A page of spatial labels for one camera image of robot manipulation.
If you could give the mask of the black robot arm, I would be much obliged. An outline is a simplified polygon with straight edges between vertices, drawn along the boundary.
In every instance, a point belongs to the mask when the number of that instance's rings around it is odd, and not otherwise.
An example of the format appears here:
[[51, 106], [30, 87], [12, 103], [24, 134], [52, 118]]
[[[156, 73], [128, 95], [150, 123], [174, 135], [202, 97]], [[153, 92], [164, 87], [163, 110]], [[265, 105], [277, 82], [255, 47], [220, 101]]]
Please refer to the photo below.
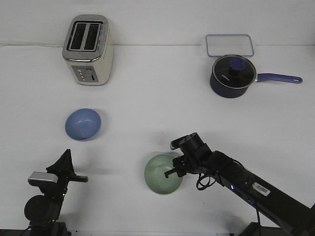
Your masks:
[[46, 172], [33, 172], [28, 178], [31, 186], [38, 187], [41, 195], [30, 198], [24, 215], [30, 221], [31, 236], [70, 236], [65, 222], [58, 218], [67, 193], [69, 182], [88, 182], [87, 176], [75, 173], [71, 150], [66, 151]]
[[183, 177], [197, 174], [198, 190], [213, 185], [213, 179], [254, 207], [276, 227], [263, 227], [260, 221], [251, 222], [242, 232], [243, 236], [313, 236], [315, 234], [315, 208], [307, 207], [273, 185], [248, 171], [240, 162], [220, 151], [211, 151], [197, 133], [173, 140], [171, 150], [180, 149], [182, 156], [173, 159], [173, 169], [165, 172]]

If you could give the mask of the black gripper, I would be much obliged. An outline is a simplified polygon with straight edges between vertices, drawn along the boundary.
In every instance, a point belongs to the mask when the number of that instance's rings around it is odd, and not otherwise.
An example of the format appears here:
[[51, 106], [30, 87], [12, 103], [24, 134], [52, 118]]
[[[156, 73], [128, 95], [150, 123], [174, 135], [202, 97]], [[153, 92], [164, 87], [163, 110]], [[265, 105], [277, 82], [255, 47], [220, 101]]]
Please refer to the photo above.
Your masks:
[[71, 150], [67, 149], [61, 157], [51, 166], [46, 168], [48, 173], [56, 174], [58, 177], [56, 197], [62, 197], [67, 193], [67, 187], [70, 181], [88, 182], [87, 176], [77, 175], [74, 171]]
[[186, 174], [206, 174], [209, 167], [205, 161], [212, 155], [212, 151], [204, 143], [200, 136], [196, 135], [189, 141], [182, 144], [179, 149], [183, 155], [173, 159], [173, 169], [164, 173], [166, 178], [177, 173], [178, 177], [183, 177]]

